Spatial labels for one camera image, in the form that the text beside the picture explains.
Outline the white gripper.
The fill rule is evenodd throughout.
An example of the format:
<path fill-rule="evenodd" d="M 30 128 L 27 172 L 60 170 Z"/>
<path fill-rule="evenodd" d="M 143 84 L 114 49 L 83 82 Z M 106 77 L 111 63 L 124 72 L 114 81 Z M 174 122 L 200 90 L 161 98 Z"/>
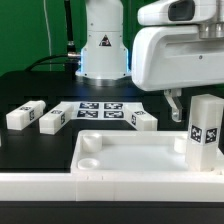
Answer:
<path fill-rule="evenodd" d="M 172 120 L 181 122 L 182 90 L 175 88 L 224 83 L 224 39 L 200 39 L 196 25 L 143 28 L 133 43 L 132 81 L 165 90 Z"/>

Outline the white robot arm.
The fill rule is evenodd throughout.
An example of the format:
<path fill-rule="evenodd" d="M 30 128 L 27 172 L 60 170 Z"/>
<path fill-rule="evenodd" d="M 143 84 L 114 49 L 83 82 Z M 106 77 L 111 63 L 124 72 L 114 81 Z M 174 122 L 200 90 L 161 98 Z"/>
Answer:
<path fill-rule="evenodd" d="M 138 10 L 143 28 L 123 44 L 121 0 L 85 0 L 87 42 L 76 75 L 95 85 L 125 77 L 144 91 L 162 90 L 181 120 L 186 87 L 224 83 L 224 0 L 157 0 Z"/>

